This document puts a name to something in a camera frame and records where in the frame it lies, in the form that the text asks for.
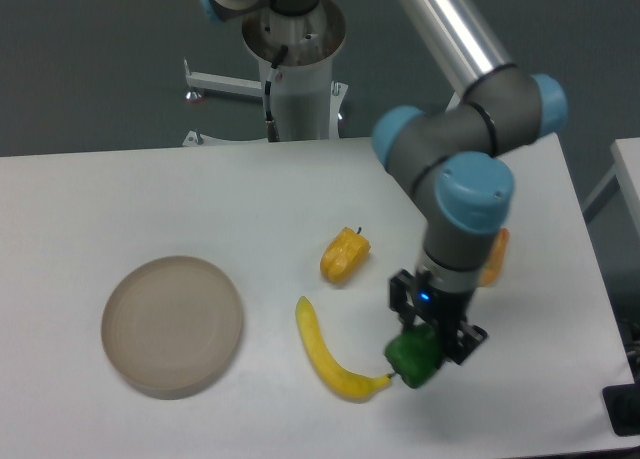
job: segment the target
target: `orange object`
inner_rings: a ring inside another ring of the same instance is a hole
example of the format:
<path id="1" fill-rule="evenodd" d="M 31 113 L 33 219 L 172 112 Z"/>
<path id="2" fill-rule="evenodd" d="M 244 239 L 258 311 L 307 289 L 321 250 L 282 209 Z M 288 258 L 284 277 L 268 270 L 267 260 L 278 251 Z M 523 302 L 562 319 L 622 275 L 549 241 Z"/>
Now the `orange object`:
<path id="1" fill-rule="evenodd" d="M 360 230 L 345 227 L 329 244 L 320 261 L 320 272 L 334 284 L 345 281 L 369 254 L 369 241 Z"/>
<path id="2" fill-rule="evenodd" d="M 504 255 L 507 252 L 507 243 L 509 242 L 509 231 L 504 227 L 500 229 L 493 242 L 493 247 L 489 253 L 489 258 L 482 268 L 480 276 L 480 287 L 492 285 L 500 275 L 502 264 L 504 263 Z"/>

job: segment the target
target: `gray background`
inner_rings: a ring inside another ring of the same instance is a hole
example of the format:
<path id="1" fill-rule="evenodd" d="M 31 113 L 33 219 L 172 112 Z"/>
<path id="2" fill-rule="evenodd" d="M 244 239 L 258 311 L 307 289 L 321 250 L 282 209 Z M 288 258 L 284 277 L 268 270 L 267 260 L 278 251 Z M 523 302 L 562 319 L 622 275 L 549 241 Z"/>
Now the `gray background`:
<path id="1" fill-rule="evenodd" d="M 399 104 L 444 109 L 451 88 L 396 0 L 334 1 L 348 27 L 334 65 L 350 86 L 346 136 L 369 135 Z M 560 139 L 583 200 L 613 163 L 611 142 L 640 136 L 640 0 L 475 2 L 523 69 L 564 85 Z M 257 78 L 240 20 L 211 25 L 197 0 L 0 0 L 0 155 L 177 147 L 195 128 L 264 137 L 259 103 L 186 104 L 183 57 Z M 640 243 L 620 194 L 590 233 L 614 309 L 640 320 Z"/>

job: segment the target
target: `silver metal tube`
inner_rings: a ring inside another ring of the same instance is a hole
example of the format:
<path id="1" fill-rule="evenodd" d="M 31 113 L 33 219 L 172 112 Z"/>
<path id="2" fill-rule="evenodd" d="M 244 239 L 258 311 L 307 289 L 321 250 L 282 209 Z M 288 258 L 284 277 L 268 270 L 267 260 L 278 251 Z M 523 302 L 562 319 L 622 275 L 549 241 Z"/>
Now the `silver metal tube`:
<path id="1" fill-rule="evenodd" d="M 400 2 L 460 97 L 478 79 L 512 62 L 470 0 Z"/>

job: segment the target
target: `green pepper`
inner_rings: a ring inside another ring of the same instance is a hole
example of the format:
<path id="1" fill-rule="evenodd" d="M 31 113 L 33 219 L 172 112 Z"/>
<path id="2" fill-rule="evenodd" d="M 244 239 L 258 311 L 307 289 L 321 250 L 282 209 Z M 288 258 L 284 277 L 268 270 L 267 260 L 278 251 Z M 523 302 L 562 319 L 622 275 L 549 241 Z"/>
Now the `green pepper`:
<path id="1" fill-rule="evenodd" d="M 416 389 L 442 364 L 442 348 L 435 329 L 427 323 L 403 332 L 384 349 L 384 355 L 404 383 Z"/>

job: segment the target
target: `beige plate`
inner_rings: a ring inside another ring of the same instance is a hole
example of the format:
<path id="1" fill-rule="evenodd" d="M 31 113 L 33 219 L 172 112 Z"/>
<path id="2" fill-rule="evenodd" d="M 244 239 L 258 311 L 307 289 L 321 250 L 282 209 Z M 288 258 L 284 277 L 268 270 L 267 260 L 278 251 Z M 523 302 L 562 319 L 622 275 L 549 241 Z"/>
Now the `beige plate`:
<path id="1" fill-rule="evenodd" d="M 139 391 L 196 394 L 226 368 L 240 340 L 242 304 L 231 280 L 192 257 L 165 257 L 129 274 L 102 316 L 102 344 Z"/>

